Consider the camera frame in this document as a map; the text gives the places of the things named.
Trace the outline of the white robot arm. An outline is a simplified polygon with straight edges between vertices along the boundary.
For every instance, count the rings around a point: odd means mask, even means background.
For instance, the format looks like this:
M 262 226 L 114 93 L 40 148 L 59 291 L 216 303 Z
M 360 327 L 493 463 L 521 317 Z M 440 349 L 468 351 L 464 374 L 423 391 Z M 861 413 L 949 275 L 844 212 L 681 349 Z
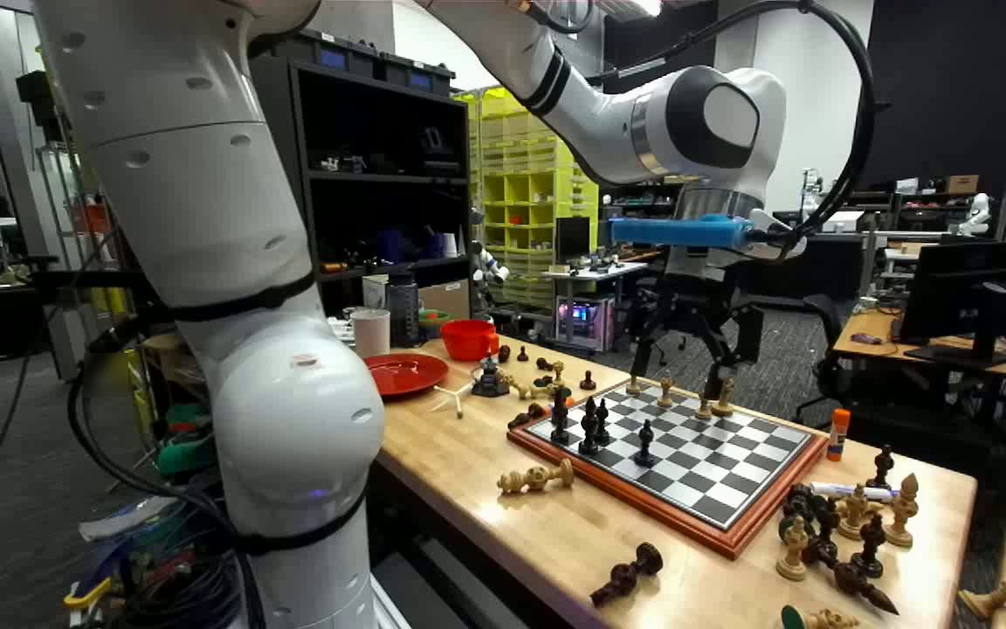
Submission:
M 521 0 L 416 0 L 579 157 L 589 179 L 698 174 L 747 211 L 775 172 L 786 88 L 686 65 L 608 93 Z M 78 151 L 215 403 L 246 629 L 378 629 L 367 474 L 383 403 L 326 321 L 311 236 L 253 81 L 253 45 L 323 0 L 40 0 Z

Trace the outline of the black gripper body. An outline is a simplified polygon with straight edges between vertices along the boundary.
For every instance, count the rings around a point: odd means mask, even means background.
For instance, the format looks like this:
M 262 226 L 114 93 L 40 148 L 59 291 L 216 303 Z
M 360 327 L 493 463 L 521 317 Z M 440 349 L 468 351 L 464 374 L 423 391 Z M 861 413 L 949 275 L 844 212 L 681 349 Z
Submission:
M 739 299 L 730 278 L 651 268 L 637 283 L 637 339 L 643 331 L 686 331 L 705 343 L 714 361 L 756 363 L 763 349 L 763 310 Z

